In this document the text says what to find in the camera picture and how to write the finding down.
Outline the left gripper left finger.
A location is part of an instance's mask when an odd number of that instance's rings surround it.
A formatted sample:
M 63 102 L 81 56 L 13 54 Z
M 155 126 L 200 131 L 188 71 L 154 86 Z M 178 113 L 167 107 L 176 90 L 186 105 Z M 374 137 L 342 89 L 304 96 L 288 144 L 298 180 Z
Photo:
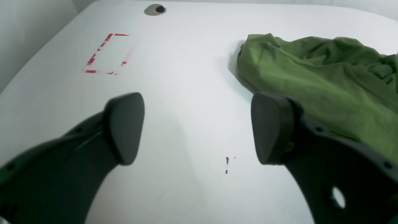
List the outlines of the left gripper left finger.
M 138 153 L 140 93 L 112 98 L 104 111 L 1 167 L 1 218 L 10 224 L 84 224 L 107 175 Z

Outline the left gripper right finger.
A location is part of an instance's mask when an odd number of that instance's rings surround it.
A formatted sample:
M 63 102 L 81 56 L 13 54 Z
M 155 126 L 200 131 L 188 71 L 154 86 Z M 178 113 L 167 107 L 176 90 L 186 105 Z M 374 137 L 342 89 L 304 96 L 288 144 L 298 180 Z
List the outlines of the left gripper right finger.
M 253 138 L 263 165 L 284 165 L 316 224 L 396 224 L 397 166 L 374 149 L 308 117 L 300 102 L 267 92 L 251 101 Z

